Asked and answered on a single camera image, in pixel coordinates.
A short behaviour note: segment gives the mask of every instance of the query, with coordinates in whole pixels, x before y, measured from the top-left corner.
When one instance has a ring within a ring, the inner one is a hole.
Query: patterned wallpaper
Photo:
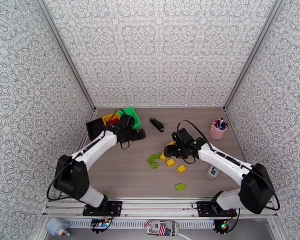
[[[300,240],[300,0],[286,0],[227,113],[246,159],[268,169],[288,239]]]
[[[274,0],[45,0],[95,106],[223,106]]]
[[[32,239],[91,115],[33,0],[0,0],[0,239]]]

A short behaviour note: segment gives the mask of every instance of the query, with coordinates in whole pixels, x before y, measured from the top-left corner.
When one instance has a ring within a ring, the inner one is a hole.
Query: green block
[[[162,155],[161,152],[158,152],[158,153],[156,154],[157,159],[159,159],[161,155]]]
[[[155,160],[156,160],[156,155],[151,155],[148,159],[147,159],[147,163],[149,165],[151,165]]]
[[[158,163],[157,162],[153,162],[151,165],[152,165],[152,169],[158,169]]]
[[[181,190],[185,190],[186,186],[184,185],[184,182],[180,183],[180,184],[176,184],[176,189],[177,191],[181,191]]]

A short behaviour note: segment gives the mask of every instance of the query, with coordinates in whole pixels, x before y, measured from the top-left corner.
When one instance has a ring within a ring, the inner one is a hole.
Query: white bottle
[[[211,165],[211,167],[209,168],[208,172],[206,173],[206,177],[209,180],[213,181],[217,177],[217,175],[219,174],[219,171],[220,170],[218,168],[216,168],[215,166]]]

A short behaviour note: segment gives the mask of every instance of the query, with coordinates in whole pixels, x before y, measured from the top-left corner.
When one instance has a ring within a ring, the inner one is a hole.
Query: pink cup
[[[216,126],[214,126],[213,124],[210,127],[210,131],[209,131],[209,135],[211,136],[211,138],[218,140],[222,137],[223,133],[227,130],[226,129],[218,129]]]

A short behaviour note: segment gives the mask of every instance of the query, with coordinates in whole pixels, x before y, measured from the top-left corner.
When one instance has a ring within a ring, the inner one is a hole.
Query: mounting plate
[[[196,202],[199,217],[231,217],[231,213],[233,217],[237,216],[236,210],[223,210],[220,215],[214,213],[211,202],[210,201],[198,201]]]
[[[84,206],[83,216],[120,216],[122,201],[108,201],[106,213],[97,210],[89,204]]]

